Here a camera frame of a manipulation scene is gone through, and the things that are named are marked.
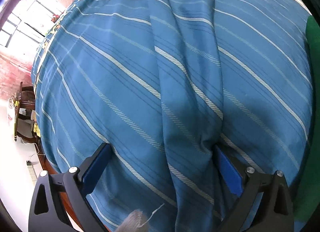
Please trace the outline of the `dark wooden chair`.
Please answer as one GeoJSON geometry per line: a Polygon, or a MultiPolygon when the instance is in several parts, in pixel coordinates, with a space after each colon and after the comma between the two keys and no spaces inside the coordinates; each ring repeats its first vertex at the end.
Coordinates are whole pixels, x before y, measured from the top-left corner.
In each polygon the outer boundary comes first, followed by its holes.
{"type": "Polygon", "coordinates": [[[20,82],[18,90],[14,96],[14,140],[21,138],[28,143],[39,144],[40,137],[34,132],[35,120],[31,119],[31,114],[35,111],[35,95],[32,86],[24,86],[23,82],[20,82]],[[30,121],[31,137],[27,137],[18,131],[19,121],[30,121]]]}

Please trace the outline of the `pink curtain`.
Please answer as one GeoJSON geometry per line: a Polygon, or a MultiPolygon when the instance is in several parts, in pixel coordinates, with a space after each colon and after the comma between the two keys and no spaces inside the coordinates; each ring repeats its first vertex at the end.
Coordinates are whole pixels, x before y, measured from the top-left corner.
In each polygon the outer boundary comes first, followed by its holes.
{"type": "Polygon", "coordinates": [[[1,51],[1,99],[14,95],[20,84],[31,86],[31,61],[17,58],[1,51]]]}

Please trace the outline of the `blue striped bed sheet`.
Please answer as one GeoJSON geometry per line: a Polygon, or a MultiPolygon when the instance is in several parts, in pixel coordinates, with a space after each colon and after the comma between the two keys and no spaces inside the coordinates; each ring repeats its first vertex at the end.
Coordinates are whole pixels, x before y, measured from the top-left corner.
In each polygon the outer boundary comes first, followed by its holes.
{"type": "Polygon", "coordinates": [[[235,197],[217,145],[297,189],[313,88],[296,0],[75,0],[41,43],[31,79],[57,172],[103,142],[112,159],[88,202],[115,231],[215,230],[235,197]]]}

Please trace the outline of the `grey frayed cuff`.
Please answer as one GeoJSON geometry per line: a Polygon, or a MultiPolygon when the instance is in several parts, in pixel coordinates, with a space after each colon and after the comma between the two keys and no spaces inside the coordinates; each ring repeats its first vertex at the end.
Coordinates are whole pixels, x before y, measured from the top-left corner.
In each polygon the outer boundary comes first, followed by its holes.
{"type": "Polygon", "coordinates": [[[127,218],[122,222],[122,224],[116,229],[116,232],[147,232],[149,231],[149,222],[153,216],[164,206],[161,204],[157,209],[155,209],[149,217],[147,217],[141,210],[134,210],[131,212],[127,218]]]}

